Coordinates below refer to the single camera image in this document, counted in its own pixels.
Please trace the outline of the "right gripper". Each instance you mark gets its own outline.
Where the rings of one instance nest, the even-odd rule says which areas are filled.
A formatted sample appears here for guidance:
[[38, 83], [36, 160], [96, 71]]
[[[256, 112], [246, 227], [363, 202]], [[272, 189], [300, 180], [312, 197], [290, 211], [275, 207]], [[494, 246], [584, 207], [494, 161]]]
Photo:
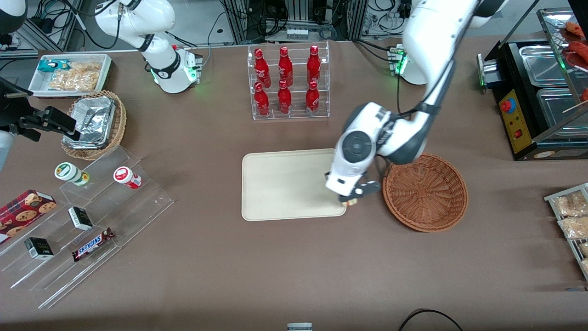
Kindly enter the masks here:
[[0, 79], [0, 129], [9, 131], [14, 135], [20, 135], [28, 140], [38, 142], [40, 132], [31, 128], [10, 126], [17, 124], [23, 116], [32, 115], [33, 123], [37, 129], [57, 132], [63, 135], [76, 135], [76, 120], [55, 107], [46, 107], [44, 110], [36, 110], [31, 107], [28, 97], [32, 92], [21, 88], [12, 82]]

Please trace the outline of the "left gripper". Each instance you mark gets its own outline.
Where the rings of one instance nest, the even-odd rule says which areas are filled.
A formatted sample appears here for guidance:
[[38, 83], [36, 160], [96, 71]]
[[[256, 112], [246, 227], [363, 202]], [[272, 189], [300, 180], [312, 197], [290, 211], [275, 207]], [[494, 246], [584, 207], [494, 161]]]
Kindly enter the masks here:
[[[355, 198], [349, 195], [368, 167], [369, 160], [350, 163], [346, 159], [333, 159], [325, 187], [340, 195], [339, 201], [343, 205], [354, 205]], [[361, 198], [380, 190], [380, 182], [369, 181], [356, 186], [356, 195]]]

